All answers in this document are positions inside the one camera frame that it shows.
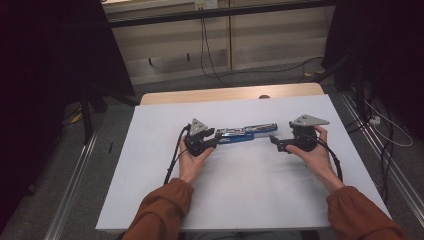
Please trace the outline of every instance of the orange sleeve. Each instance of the orange sleeve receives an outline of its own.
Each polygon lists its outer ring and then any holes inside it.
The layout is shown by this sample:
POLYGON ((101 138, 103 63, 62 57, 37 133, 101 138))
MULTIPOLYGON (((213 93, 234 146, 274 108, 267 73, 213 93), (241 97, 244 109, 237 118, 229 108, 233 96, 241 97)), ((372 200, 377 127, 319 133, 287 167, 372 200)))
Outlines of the orange sleeve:
POLYGON ((333 192, 327 203, 337 239, 406 239, 402 228, 354 187, 333 192))
POLYGON ((178 178, 149 193, 123 239, 178 239, 181 219, 189 211, 192 194, 193 188, 178 178))

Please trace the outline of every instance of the white surface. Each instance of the white surface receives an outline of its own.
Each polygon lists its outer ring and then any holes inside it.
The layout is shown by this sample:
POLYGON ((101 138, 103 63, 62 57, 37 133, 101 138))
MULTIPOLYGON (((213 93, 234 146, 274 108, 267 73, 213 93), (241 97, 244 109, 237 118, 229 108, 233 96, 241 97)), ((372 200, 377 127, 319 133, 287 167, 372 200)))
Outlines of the white surface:
MULTIPOLYGON (((136 107, 96 229, 125 230, 141 200, 160 187, 181 129, 193 117, 215 128, 288 122, 302 114, 330 121, 329 146, 345 183, 357 187, 388 214, 327 95, 136 107)), ((178 176, 178 164, 172 176, 178 176)), ((295 155, 268 138, 219 145, 197 180, 182 230, 272 230, 328 227, 327 192, 295 155)))

